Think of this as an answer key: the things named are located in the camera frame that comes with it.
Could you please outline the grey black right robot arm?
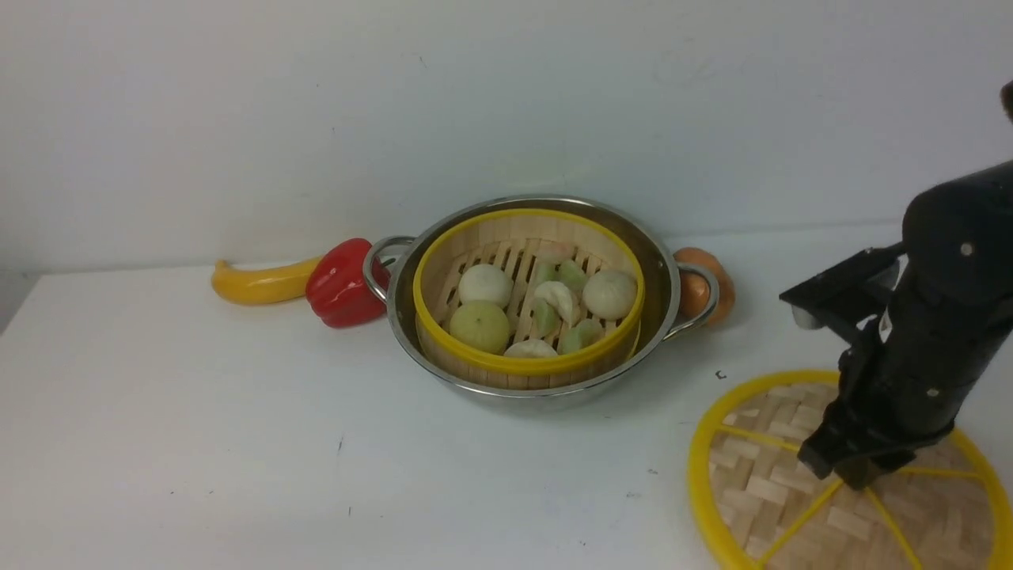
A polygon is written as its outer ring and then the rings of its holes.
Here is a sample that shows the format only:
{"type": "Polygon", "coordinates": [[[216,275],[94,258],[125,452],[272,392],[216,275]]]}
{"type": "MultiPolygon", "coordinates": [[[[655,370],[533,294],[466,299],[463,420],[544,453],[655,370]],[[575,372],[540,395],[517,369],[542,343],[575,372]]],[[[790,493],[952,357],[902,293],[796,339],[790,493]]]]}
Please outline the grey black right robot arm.
{"type": "Polygon", "coordinates": [[[1011,333],[1011,163],[916,195],[901,246],[907,267],[840,355],[838,396],[797,455],[855,490],[951,433],[1011,333]]]}

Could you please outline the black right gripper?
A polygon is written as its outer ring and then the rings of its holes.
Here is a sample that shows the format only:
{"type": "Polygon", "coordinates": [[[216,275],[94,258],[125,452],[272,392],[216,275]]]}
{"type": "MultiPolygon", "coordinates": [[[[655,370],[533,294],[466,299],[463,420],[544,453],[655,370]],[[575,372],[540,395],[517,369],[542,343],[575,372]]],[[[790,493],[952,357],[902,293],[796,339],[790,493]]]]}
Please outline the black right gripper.
{"type": "Polygon", "coordinates": [[[840,373],[840,393],[797,458],[856,491],[939,443],[1011,332],[1011,278],[909,262],[840,373]]]}

